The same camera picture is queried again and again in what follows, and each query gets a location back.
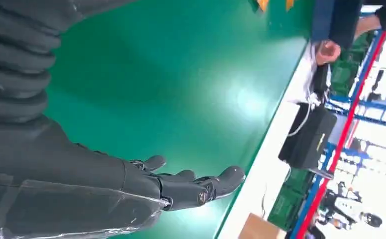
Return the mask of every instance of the red rail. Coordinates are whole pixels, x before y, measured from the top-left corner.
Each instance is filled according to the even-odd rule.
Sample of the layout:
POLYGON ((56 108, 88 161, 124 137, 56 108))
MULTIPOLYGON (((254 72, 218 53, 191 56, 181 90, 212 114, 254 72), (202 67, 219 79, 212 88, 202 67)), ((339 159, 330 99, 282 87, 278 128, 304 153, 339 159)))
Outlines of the red rail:
MULTIPOLYGON (((381 47, 382 47, 383 43, 385 42, 385 39, 386 39, 386 31, 383 31, 381 33, 381 36, 380 36, 379 44, 376 46, 375 52, 374 52, 372 58, 370 59, 368 70, 363 77, 363 82, 358 89, 359 91, 357 92, 356 99, 353 101, 353 103, 351 105, 351 108, 350 108, 350 111, 349 111, 349 114, 347 117, 347 121, 345 123, 344 129, 343 129, 342 134, 341 134, 341 138, 338 142, 337 148, 335 149, 335 156, 334 156, 332 165, 329 168, 329 171, 332 173, 335 172, 335 169, 336 169, 337 164, 338 164, 338 160, 340 158, 341 151, 345 145, 345 141, 347 139, 347 133, 350 130, 351 123, 353 122, 354 114, 356 112, 357 105, 359 104, 359 101, 360 101, 360 95, 362 94, 365 80, 367 79, 367 77, 370 73, 370 70, 373 66, 373 63, 376 59, 376 56, 379 54, 381 47)), ((323 196, 325 195, 328 182, 329 182, 329 180, 327 180, 327 179, 323 180, 323 183, 320 186, 320 189, 317 192, 316 197, 315 197, 312 205, 310 206, 309 212, 307 213, 307 216, 306 216, 303 224, 301 225, 300 230, 298 231, 297 238, 304 238, 304 235, 307 231, 307 228, 310 225, 310 221, 312 220, 313 215, 315 214, 316 210, 319 207, 320 202, 322 201, 323 196)))

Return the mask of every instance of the wrist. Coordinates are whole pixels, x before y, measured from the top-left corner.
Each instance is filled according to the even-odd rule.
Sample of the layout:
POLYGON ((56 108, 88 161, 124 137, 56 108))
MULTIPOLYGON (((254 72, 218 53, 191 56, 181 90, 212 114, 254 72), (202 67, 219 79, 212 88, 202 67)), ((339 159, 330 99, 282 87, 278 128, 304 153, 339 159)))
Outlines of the wrist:
POLYGON ((355 38, 359 37, 361 34, 381 28, 381 22, 376 15, 370 15, 362 17, 359 19, 356 27, 355 38))

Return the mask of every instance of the green workbench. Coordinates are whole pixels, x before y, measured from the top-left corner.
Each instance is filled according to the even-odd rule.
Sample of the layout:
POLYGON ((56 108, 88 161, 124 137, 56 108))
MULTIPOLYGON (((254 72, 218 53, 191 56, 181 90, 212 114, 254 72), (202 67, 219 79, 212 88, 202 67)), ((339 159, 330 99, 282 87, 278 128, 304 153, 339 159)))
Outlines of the green workbench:
MULTIPOLYGON (((69 137, 162 172, 246 171, 302 55, 312 0, 140 0, 78 24, 52 69, 48 115, 69 137)), ((163 213, 127 238, 209 239, 235 195, 163 213)))

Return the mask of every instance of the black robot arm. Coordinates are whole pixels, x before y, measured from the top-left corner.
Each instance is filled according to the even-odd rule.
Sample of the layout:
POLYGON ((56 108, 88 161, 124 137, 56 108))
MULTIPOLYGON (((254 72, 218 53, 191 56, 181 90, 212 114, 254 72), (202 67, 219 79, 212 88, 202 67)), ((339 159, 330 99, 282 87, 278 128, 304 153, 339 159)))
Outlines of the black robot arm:
POLYGON ((60 34, 129 1, 0 0, 0 237, 133 232, 161 209, 198 207, 243 182, 235 166, 199 179, 189 170, 153 174, 162 157, 129 162, 91 151, 43 115, 60 34))

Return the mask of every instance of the plastic wrap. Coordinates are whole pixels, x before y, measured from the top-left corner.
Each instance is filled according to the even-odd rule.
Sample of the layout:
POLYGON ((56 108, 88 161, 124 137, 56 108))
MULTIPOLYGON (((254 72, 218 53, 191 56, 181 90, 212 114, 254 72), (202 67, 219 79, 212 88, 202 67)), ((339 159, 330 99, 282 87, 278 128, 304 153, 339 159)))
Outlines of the plastic wrap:
POLYGON ((168 203, 0 174, 0 239, 93 239, 150 227, 168 203))

